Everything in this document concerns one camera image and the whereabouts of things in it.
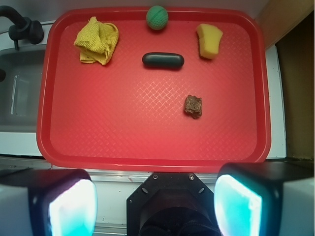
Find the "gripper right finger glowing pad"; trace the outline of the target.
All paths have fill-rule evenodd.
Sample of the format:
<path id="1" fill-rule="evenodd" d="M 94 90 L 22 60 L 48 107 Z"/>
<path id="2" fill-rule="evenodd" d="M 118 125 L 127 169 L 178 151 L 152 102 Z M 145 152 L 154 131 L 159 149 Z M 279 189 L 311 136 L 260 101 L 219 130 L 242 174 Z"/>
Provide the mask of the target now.
<path id="1" fill-rule="evenodd" d="M 314 163 L 227 163 L 214 209 L 223 236 L 313 236 Z"/>

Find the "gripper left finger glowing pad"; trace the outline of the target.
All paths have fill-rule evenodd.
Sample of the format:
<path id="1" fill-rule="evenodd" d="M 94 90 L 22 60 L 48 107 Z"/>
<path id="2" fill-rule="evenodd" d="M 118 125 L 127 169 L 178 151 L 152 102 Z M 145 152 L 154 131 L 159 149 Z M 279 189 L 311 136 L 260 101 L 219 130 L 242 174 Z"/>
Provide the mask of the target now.
<path id="1" fill-rule="evenodd" d="M 0 172 L 2 236 L 91 236 L 97 192 L 83 169 Z"/>

